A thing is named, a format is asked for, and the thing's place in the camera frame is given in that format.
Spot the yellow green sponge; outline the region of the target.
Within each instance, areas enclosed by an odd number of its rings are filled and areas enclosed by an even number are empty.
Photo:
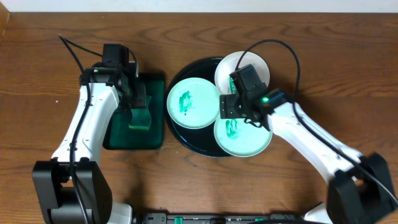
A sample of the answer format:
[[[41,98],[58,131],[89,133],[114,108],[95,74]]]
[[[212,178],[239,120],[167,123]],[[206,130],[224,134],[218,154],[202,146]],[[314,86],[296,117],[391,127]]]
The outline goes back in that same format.
[[[148,131],[152,124],[152,116],[149,111],[149,104],[152,97],[146,95],[146,107],[144,109],[131,109],[132,118],[129,128],[141,131]]]

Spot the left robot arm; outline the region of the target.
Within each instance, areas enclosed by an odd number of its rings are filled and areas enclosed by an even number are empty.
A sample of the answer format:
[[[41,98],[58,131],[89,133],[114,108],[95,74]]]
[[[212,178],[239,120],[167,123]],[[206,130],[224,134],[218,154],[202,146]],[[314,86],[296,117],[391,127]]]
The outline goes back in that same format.
[[[82,68],[80,99],[68,131],[47,161],[32,171],[45,223],[133,223],[132,206],[116,202],[98,165],[104,137],[116,110],[147,106],[131,50],[104,44],[102,60]]]

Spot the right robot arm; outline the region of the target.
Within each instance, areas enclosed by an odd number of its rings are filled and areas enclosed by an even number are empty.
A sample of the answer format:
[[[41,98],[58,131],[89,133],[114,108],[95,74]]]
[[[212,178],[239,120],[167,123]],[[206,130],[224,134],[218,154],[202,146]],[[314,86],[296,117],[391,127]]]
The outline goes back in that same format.
[[[376,223],[397,210],[389,168],[382,156],[366,157],[334,138],[284,91],[269,91],[252,65],[231,72],[227,82],[234,90],[220,97],[221,118],[241,118],[281,137],[325,180],[326,203],[305,213],[303,222]]]

